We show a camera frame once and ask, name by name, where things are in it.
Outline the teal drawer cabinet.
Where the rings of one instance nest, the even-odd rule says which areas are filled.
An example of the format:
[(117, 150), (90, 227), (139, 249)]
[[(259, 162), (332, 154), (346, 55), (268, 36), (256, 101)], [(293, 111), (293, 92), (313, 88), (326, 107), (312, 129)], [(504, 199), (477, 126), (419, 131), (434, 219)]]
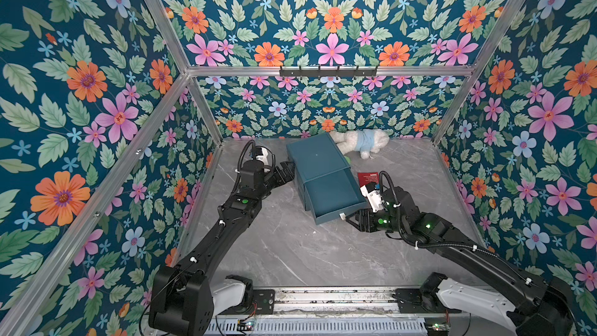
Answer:
[(351, 165), (328, 133), (291, 142), (288, 159), (295, 163), (295, 186), (315, 224), (352, 216), (368, 207)]

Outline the red postcard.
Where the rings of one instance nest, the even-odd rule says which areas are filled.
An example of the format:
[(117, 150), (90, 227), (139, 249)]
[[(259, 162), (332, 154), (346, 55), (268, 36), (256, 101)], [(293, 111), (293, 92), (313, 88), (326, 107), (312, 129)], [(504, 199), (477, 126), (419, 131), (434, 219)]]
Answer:
[(359, 172), (358, 180), (360, 187), (373, 183), (375, 188), (379, 188), (379, 174), (376, 172)]

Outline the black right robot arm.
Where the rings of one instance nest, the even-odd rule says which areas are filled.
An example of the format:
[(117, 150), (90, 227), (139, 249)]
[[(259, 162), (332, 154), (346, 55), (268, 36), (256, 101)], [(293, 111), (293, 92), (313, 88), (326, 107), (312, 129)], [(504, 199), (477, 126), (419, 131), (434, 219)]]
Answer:
[(432, 312), (460, 310), (501, 325), (517, 335), (569, 335), (576, 325), (572, 291), (559, 278), (546, 280), (510, 264), (478, 245), (451, 222), (421, 212), (400, 187), (362, 189), (369, 207), (346, 220), (363, 233), (398, 233), (415, 250), (427, 250), (468, 270), (489, 289), (434, 272), (413, 304)]

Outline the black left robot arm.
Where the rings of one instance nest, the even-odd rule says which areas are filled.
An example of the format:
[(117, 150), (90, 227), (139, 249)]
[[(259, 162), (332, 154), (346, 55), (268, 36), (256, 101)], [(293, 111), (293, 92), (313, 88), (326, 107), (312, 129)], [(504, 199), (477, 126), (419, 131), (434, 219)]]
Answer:
[(251, 280), (229, 275), (214, 283), (213, 276), (258, 216), (263, 200), (294, 177), (291, 161), (267, 167), (249, 160), (241, 166), (232, 193), (218, 208), (215, 225), (187, 256), (155, 275), (147, 309), (149, 327), (172, 335), (203, 335), (211, 321), (229, 309), (254, 311)]

